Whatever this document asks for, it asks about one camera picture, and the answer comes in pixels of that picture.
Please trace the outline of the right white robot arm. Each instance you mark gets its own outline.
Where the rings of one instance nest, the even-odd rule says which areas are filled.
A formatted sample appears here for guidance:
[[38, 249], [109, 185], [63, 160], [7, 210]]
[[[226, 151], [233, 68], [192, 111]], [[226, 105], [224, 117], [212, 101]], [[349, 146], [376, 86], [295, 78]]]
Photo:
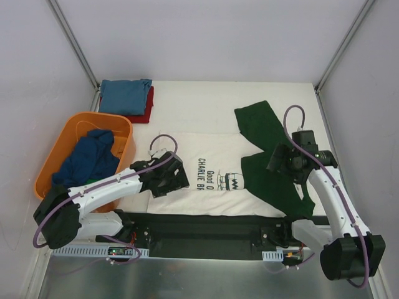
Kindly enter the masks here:
[[324, 275], [329, 280], [356, 278], [367, 282], [376, 274], [386, 243], [373, 235], [361, 220], [347, 194], [335, 157], [320, 150], [312, 130], [292, 133], [293, 146], [276, 145], [267, 169], [287, 176], [293, 183], [310, 184], [316, 191], [330, 224], [330, 233], [312, 220], [294, 220], [281, 229], [286, 245], [302, 242], [319, 255]]

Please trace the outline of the white and green t-shirt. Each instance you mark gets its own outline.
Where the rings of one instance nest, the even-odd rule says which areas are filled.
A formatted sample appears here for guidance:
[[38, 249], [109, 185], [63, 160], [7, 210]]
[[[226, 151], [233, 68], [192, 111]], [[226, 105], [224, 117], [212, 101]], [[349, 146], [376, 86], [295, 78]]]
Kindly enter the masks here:
[[189, 187], [150, 199], [154, 214], [310, 218], [315, 203], [287, 176], [267, 169], [274, 148], [288, 145], [267, 101], [234, 111], [238, 133], [172, 132], [158, 150], [178, 146]]

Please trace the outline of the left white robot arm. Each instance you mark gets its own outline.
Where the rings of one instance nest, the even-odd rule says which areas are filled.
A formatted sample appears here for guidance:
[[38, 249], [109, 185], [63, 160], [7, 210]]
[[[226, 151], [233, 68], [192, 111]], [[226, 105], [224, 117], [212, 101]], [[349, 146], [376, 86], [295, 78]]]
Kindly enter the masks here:
[[122, 210], [97, 212], [117, 199], [143, 191], [153, 197], [189, 187], [180, 157], [165, 149], [148, 161], [136, 161], [111, 177], [81, 187], [53, 187], [39, 204], [33, 218], [37, 224], [33, 246], [59, 249], [76, 239], [95, 237], [104, 242], [133, 241], [134, 225]]

